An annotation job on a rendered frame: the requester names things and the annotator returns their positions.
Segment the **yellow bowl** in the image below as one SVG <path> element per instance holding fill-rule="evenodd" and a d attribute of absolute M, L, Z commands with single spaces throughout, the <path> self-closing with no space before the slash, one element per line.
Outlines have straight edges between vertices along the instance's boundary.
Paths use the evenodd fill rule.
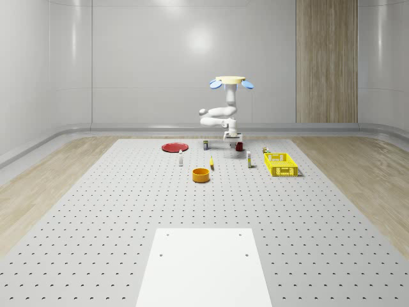
<path fill-rule="evenodd" d="M 197 183 L 205 183 L 210 180 L 210 171 L 206 168 L 192 170 L 192 180 Z"/>

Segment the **white board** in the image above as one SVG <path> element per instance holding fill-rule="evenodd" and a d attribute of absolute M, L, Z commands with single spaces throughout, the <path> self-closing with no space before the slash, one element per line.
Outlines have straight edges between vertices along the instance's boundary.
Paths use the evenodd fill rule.
<path fill-rule="evenodd" d="M 272 307 L 250 228 L 159 228 L 136 307 Z"/>

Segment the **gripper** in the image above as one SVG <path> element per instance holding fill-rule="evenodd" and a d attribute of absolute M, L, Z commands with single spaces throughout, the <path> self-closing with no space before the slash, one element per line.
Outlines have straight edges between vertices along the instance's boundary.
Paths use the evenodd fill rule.
<path fill-rule="evenodd" d="M 236 133 L 232 136 L 228 131 L 225 131 L 223 141 L 229 143 L 230 148 L 236 148 L 236 144 L 242 142 L 242 134 Z"/>

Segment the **yellow basket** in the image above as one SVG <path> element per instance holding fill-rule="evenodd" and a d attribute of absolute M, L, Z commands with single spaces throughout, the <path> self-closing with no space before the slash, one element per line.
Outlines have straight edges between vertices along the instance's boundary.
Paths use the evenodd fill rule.
<path fill-rule="evenodd" d="M 288 153 L 264 153 L 265 164 L 275 177 L 297 177 L 298 166 Z"/>

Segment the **red plate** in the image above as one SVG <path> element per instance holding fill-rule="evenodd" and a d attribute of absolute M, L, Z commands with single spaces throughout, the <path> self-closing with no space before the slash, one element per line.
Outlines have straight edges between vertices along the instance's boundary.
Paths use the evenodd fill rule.
<path fill-rule="evenodd" d="M 169 153 L 178 153 L 179 151 L 186 151 L 189 149 L 188 144 L 185 143 L 166 143 L 162 145 L 162 149 Z"/>

